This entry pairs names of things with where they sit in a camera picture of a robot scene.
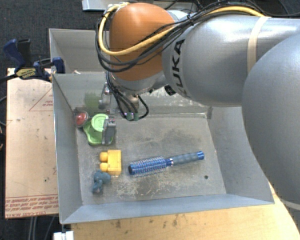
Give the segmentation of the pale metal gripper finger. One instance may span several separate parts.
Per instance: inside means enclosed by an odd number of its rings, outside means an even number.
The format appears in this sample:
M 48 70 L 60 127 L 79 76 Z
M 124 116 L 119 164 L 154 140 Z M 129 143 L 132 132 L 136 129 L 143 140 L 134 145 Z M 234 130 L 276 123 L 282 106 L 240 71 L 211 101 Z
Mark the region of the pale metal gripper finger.
M 110 103 L 111 103 L 111 91 L 109 85 L 105 83 L 101 91 L 100 99 L 98 101 L 98 108 L 101 110 L 105 110 L 110 107 Z
M 116 133 L 116 121 L 113 117 L 108 117 L 104 120 L 102 130 L 102 145 L 110 145 L 113 142 Z

